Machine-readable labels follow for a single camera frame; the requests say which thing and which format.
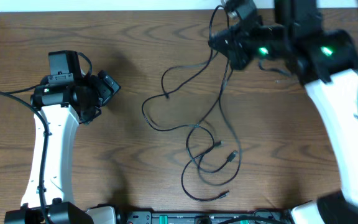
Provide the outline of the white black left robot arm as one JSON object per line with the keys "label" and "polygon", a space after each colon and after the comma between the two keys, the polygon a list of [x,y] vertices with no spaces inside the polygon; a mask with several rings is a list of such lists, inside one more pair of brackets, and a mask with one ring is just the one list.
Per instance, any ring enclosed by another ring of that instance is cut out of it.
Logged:
{"label": "white black left robot arm", "polygon": [[73,146],[79,125],[101,115],[120,90],[104,70],[82,71],[85,55],[72,50],[50,52],[50,73],[33,87],[27,107],[34,112],[35,146],[26,191],[18,210],[5,223],[117,223],[112,205],[86,211],[75,205],[72,187]]}

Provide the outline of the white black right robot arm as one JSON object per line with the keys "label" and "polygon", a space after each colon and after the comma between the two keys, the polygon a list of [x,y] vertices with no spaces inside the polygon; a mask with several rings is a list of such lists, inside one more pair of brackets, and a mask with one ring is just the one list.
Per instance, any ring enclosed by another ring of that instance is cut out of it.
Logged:
{"label": "white black right robot arm", "polygon": [[275,1],[266,26],[253,1],[223,1],[236,24],[209,46],[242,70],[255,58],[285,61],[323,120],[336,157],[341,189],[290,210],[293,223],[358,223],[358,54],[344,30],[324,31],[317,2]]}

